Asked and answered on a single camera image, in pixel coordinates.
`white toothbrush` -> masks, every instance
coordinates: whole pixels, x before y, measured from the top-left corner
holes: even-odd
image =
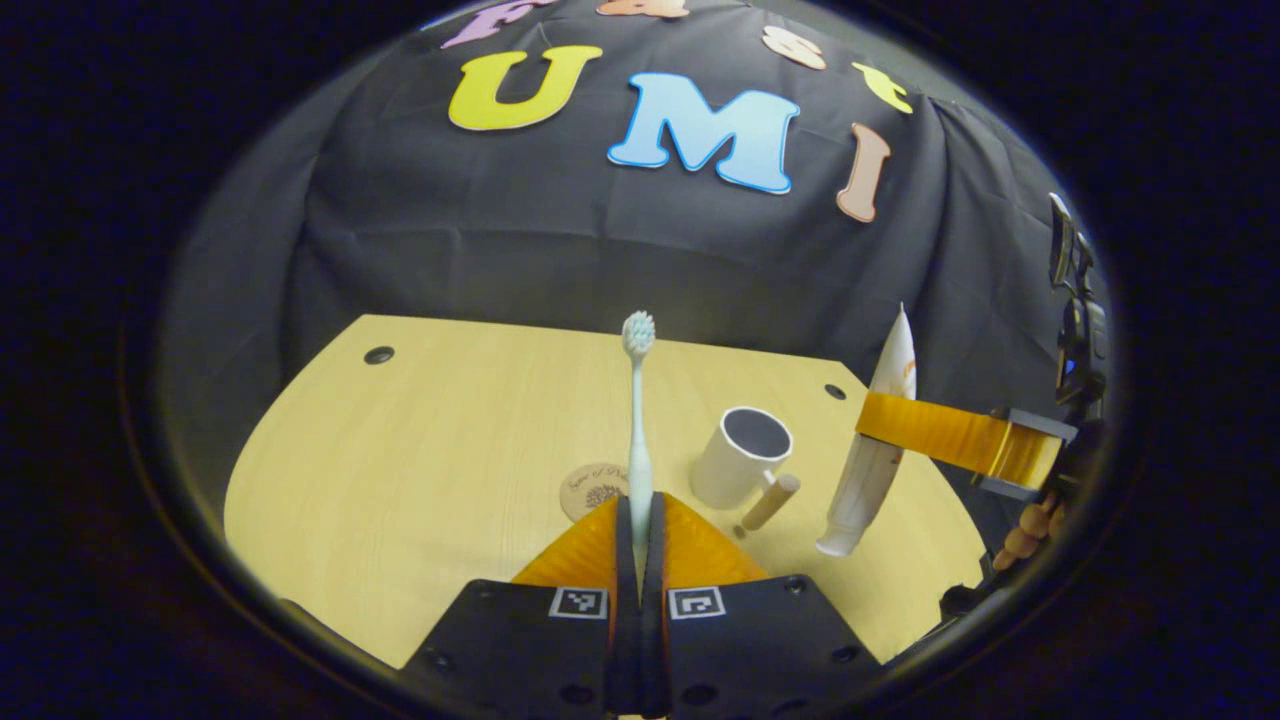
[[[649,506],[653,502],[653,462],[644,442],[644,392],[640,368],[653,347],[653,316],[640,310],[622,323],[622,348],[631,357],[631,460],[627,466],[627,493],[631,502],[631,542],[636,550],[636,571],[643,573],[649,547]]]

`cork coaster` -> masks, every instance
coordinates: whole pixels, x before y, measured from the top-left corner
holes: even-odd
[[[627,495],[627,489],[626,468],[609,462],[582,465],[561,483],[561,509],[577,523],[611,497]]]

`letter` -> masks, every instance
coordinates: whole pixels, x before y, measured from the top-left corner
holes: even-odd
[[[864,124],[854,123],[854,137],[858,138],[854,169],[849,173],[849,184],[836,193],[836,205],[850,218],[869,223],[876,219],[879,170],[892,151],[883,137]]]
[[[449,101],[449,119],[461,128],[475,131],[520,128],[543,122],[568,102],[588,60],[602,54],[599,47],[590,45],[547,50],[543,58],[552,64],[547,68],[543,86],[538,88],[538,95],[524,102],[498,102],[497,96],[507,70],[522,61],[526,53],[494,53],[470,60],[462,65],[462,82]]]
[[[868,68],[861,63],[854,63],[854,67],[863,70],[863,79],[867,81],[867,87],[869,87],[877,97],[906,113],[908,115],[911,114],[911,106],[899,97],[899,95],[906,95],[906,90],[904,90],[901,85],[893,82],[892,78],[876,68]]]
[[[795,102],[748,90],[713,113],[685,76],[636,73],[631,85],[640,90],[640,97],[627,137],[609,149],[609,160],[637,168],[666,165],[669,159],[662,149],[666,127],[686,169],[701,169],[732,138],[733,150],[716,164],[719,177],[774,195],[791,190],[791,178],[782,173],[782,158],[787,124],[800,114]]]
[[[685,0],[613,0],[595,9],[602,15],[650,15],[682,18],[689,14]]]
[[[527,15],[529,12],[534,9],[534,5],[550,5],[554,1],[556,0],[515,0],[513,3],[503,3],[502,5],[494,5],[493,8],[485,8],[484,10],[476,13],[476,17],[471,18],[467,27],[462,28],[462,32],[442,45],[440,50],[453,47],[454,45],[462,45],[463,42],[471,42],[472,40],[489,37],[502,29],[498,27],[498,23],[511,24]]]
[[[764,35],[760,40],[764,41],[769,50],[788,60],[795,60],[815,70],[827,69],[827,61],[820,58],[822,47],[818,47],[812,40],[805,40],[790,29],[777,26],[764,26]]]

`orange letter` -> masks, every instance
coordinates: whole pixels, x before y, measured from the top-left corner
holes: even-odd
[[[612,0],[595,9],[602,15],[650,15],[682,18],[689,14],[685,0]]]
[[[764,36],[760,37],[769,50],[788,60],[795,60],[806,68],[815,70],[827,69],[827,61],[822,59],[822,47],[812,40],[805,40],[790,29],[776,26],[764,26]]]
[[[849,184],[836,193],[836,205],[850,218],[869,223],[876,219],[879,170],[892,152],[884,138],[867,126],[854,123],[854,137],[858,138],[854,169],[849,173]]]

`white tube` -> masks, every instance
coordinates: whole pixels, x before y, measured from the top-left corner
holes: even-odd
[[[868,389],[915,400],[915,347],[901,304]],[[845,556],[854,551],[888,496],[902,452],[900,447],[854,434],[840,484],[827,511],[827,533],[818,541],[819,552]]]

